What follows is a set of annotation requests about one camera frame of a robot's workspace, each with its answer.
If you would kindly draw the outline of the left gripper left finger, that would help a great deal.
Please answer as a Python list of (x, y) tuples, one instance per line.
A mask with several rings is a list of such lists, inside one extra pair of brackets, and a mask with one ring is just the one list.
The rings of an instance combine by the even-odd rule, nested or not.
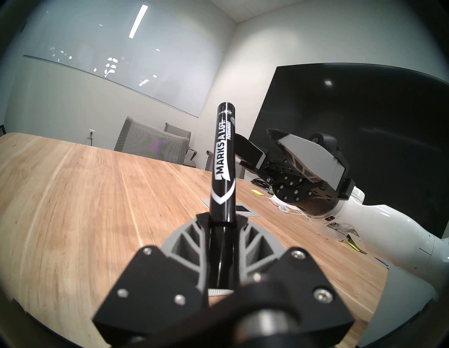
[(149, 338), (207, 306), (209, 222), (197, 214), (136, 252), (93, 316), (107, 343)]

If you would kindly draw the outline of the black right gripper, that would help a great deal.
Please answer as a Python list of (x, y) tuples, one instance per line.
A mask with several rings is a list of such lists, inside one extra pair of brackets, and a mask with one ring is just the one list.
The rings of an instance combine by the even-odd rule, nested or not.
[(237, 133), (234, 152), (251, 173), (265, 168), (276, 197), (309, 216), (328, 214), (339, 200), (349, 199), (354, 181), (335, 138), (315, 133), (313, 142), (277, 129), (267, 131), (282, 153), (279, 159), (267, 160), (265, 152)]

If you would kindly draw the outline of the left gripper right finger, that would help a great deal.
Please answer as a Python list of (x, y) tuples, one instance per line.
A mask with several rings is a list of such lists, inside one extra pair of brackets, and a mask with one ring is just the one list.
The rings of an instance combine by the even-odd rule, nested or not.
[(234, 237), (234, 289), (260, 275), (282, 287), (281, 300), (295, 311), (301, 333), (317, 343), (340, 343), (354, 324), (346, 304), (312, 255), (294, 246), (286, 249), (265, 228), (237, 216)]

